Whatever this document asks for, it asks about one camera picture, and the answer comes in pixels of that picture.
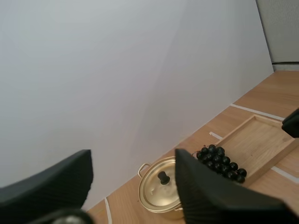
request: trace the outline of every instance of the black lid knob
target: black lid knob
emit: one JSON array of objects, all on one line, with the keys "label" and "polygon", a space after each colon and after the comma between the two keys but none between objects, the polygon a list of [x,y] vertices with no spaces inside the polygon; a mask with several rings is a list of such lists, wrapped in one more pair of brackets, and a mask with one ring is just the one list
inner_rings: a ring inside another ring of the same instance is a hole
[{"label": "black lid knob", "polygon": [[162,185],[168,184],[168,182],[170,181],[170,177],[167,176],[164,171],[161,171],[158,174],[158,178],[160,179]]}]

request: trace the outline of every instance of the table surface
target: table surface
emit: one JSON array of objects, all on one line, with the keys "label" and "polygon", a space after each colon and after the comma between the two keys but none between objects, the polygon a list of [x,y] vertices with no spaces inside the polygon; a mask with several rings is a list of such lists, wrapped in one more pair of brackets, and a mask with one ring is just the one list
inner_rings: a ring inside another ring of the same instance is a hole
[{"label": "table surface", "polygon": [[[238,99],[234,105],[249,108],[271,115],[286,117],[299,106],[299,72],[276,71],[254,89]],[[244,109],[229,106],[177,147],[190,153],[204,144],[214,144],[226,136],[243,121],[255,114]],[[174,149],[161,158],[173,156]],[[283,199],[299,214],[299,147],[295,148],[275,167],[249,186],[250,189]],[[138,175],[126,182],[107,197],[113,223],[128,224],[183,224],[183,220],[169,221],[144,209],[138,199]],[[107,211],[104,200],[89,210],[97,224],[107,224]]]}]

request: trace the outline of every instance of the wall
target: wall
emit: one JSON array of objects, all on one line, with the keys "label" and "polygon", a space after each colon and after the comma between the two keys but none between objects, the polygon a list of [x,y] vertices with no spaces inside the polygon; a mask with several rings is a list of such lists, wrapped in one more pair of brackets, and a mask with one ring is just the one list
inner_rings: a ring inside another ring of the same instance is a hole
[{"label": "wall", "polygon": [[0,183],[90,148],[85,208],[272,73],[251,0],[7,0],[0,21]]},{"label": "wall", "polygon": [[257,3],[272,62],[299,62],[299,1],[257,0]]}]

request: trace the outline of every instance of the dark grape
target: dark grape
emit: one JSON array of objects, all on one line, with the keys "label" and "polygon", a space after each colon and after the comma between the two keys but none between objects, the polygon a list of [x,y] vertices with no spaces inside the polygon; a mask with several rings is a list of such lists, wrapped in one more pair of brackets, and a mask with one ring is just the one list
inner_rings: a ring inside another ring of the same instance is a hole
[{"label": "dark grape", "polygon": [[222,158],[219,155],[215,155],[213,158],[214,162],[222,162]]},{"label": "dark grape", "polygon": [[212,161],[209,161],[206,163],[206,166],[209,167],[210,169],[213,169],[214,168],[214,164]]},{"label": "dark grape", "polygon": [[207,157],[208,160],[212,160],[212,159],[213,159],[213,155],[210,154],[210,153],[208,153],[208,154],[206,155],[206,157]]},{"label": "dark grape", "polygon": [[225,156],[225,153],[223,153],[223,152],[217,152],[217,155],[219,155],[220,157],[223,157],[223,156]]},{"label": "dark grape", "polygon": [[245,169],[243,169],[243,168],[238,169],[237,173],[239,175],[242,175],[243,177],[246,177],[246,175],[247,175],[247,171]]},{"label": "dark grape", "polygon": [[197,158],[198,160],[201,160],[203,156],[204,156],[204,155],[203,155],[202,152],[197,152],[197,153],[196,153],[196,158]]},{"label": "dark grape", "polygon": [[235,162],[231,162],[229,164],[229,166],[230,166],[230,169],[233,170],[233,171],[238,169],[238,164],[236,164]]},{"label": "dark grape", "polygon": [[230,163],[230,158],[227,157],[227,156],[224,156],[224,157],[222,158],[222,163],[223,163],[224,165],[228,165],[228,164]]},{"label": "dark grape", "polygon": [[219,152],[225,153],[225,150],[222,147],[217,147],[216,150],[217,150],[217,153],[219,153]]},{"label": "dark grape", "polygon": [[234,180],[237,177],[237,173],[234,171],[228,171],[227,177],[230,180]]},{"label": "dark grape", "polygon": [[245,182],[245,177],[242,175],[237,175],[235,179],[238,183],[244,183]]},{"label": "dark grape", "polygon": [[208,161],[210,161],[210,160],[212,160],[212,154],[207,154],[207,155],[204,155],[203,157],[202,157],[202,159],[201,159],[201,161],[202,161],[202,163],[203,164],[205,164],[205,163],[207,163]]},{"label": "dark grape", "polygon": [[217,173],[221,173],[221,167],[222,165],[220,163],[215,163],[214,164],[214,170],[217,172]]},{"label": "dark grape", "polygon": [[210,145],[209,146],[209,153],[210,154],[215,154],[217,151],[216,151],[216,146],[215,145]]},{"label": "dark grape", "polygon": [[208,148],[203,147],[203,148],[201,149],[201,152],[203,153],[203,155],[206,155],[206,154],[209,153],[209,150],[208,150]]},{"label": "dark grape", "polygon": [[226,175],[226,173],[229,171],[229,166],[227,165],[222,165],[222,168],[221,168],[221,172]]}]

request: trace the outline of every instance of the grape bunch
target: grape bunch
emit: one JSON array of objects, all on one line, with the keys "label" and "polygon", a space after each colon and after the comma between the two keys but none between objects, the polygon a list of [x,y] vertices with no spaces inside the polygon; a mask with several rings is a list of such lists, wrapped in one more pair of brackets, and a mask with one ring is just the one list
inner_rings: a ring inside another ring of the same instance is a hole
[{"label": "grape bunch", "polygon": [[230,162],[230,158],[225,156],[224,148],[215,145],[204,146],[196,153],[196,157],[219,175],[238,183],[245,182],[247,171],[243,168],[238,169],[237,163]]}]

